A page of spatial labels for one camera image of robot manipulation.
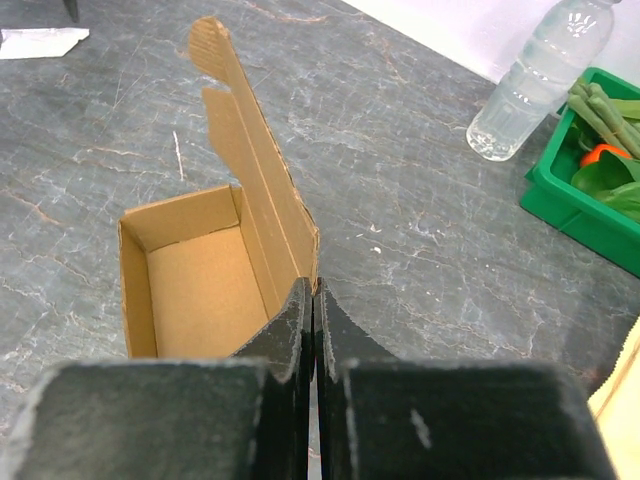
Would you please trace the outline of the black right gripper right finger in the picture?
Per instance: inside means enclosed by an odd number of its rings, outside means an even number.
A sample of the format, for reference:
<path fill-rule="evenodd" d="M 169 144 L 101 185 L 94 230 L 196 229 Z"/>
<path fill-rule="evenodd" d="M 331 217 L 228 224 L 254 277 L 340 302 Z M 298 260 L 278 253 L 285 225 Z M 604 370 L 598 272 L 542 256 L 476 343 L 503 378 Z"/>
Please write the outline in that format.
<path fill-rule="evenodd" d="M 358 326 L 320 278 L 313 299 L 321 472 L 324 479 L 348 479 L 350 455 L 340 367 L 348 360 L 395 356 Z"/>

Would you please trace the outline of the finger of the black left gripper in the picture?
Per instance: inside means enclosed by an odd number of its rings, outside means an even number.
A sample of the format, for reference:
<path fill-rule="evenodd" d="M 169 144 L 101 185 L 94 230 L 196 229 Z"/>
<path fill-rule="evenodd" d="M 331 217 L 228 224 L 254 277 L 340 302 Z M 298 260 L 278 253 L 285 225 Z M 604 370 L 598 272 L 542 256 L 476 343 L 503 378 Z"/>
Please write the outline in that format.
<path fill-rule="evenodd" d="M 79 7 L 77 0 L 63 0 L 63 5 L 69 15 L 70 19 L 74 23 L 78 23 L 80 20 Z"/>

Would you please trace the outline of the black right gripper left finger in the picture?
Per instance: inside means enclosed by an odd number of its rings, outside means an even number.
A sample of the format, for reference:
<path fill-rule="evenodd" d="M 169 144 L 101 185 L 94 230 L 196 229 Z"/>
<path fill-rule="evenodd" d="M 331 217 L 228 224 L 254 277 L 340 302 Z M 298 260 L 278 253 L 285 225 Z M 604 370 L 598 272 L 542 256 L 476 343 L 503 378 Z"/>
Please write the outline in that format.
<path fill-rule="evenodd" d="M 235 352 L 262 358 L 263 387 L 253 479 L 305 479 L 308 469 L 310 383 L 314 369 L 310 282 L 294 281 L 281 310 Z"/>

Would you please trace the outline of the small white paper scrap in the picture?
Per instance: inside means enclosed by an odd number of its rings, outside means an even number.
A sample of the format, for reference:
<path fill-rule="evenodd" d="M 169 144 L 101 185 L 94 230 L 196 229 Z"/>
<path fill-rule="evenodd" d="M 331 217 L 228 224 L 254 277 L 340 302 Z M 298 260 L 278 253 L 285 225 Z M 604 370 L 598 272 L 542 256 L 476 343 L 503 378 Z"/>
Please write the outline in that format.
<path fill-rule="evenodd" d="M 60 58 L 89 35 L 86 28 L 2 29 L 1 59 Z"/>

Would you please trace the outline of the brown cardboard paper box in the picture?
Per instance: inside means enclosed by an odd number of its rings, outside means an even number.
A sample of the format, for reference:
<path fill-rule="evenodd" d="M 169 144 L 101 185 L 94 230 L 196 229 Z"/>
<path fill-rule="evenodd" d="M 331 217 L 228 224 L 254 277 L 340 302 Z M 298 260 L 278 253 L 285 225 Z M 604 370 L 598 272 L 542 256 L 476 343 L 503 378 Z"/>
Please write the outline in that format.
<path fill-rule="evenodd" d="M 319 231 L 216 18 L 192 26 L 209 141 L 238 180 L 128 210 L 118 224 L 122 310 L 133 358 L 234 354 L 317 278 Z"/>

